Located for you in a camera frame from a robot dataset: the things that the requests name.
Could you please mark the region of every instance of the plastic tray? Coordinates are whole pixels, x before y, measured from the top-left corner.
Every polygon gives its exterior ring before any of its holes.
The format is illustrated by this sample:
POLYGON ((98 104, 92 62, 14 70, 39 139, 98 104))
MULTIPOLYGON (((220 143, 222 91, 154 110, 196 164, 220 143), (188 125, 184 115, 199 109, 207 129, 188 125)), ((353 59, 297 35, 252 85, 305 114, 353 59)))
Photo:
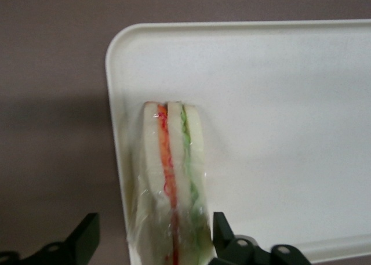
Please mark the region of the plastic tray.
POLYGON ((142 105, 181 100, 203 122, 210 216, 312 262, 371 253, 370 20, 138 24, 106 70, 126 222, 142 105))

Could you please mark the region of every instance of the sandwich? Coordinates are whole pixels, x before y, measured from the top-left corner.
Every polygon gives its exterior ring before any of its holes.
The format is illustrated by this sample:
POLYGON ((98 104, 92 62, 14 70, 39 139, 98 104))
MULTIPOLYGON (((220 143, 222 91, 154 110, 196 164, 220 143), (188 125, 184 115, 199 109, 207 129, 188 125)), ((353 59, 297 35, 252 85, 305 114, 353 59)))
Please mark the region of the sandwich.
POLYGON ((204 265, 213 247, 197 109, 147 102, 138 156, 129 231, 142 265, 204 265))

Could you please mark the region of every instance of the green filling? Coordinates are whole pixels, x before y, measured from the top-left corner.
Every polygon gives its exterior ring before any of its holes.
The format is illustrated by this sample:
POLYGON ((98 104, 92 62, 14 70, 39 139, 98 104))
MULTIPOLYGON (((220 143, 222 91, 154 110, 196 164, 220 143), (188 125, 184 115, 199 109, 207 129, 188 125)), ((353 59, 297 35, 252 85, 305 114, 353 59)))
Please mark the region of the green filling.
POLYGON ((192 199, 192 205, 196 203, 196 200, 199 197, 199 193, 197 190, 197 186, 192 181, 192 172, 191 172, 191 136, 190 131, 187 127, 187 115, 184 111, 184 108, 181 110, 181 123, 182 123, 182 131, 183 131, 183 143, 184 143, 184 150, 185 150, 185 160, 184 160, 184 166, 185 166, 185 173, 190 179, 191 182, 191 199, 192 199))

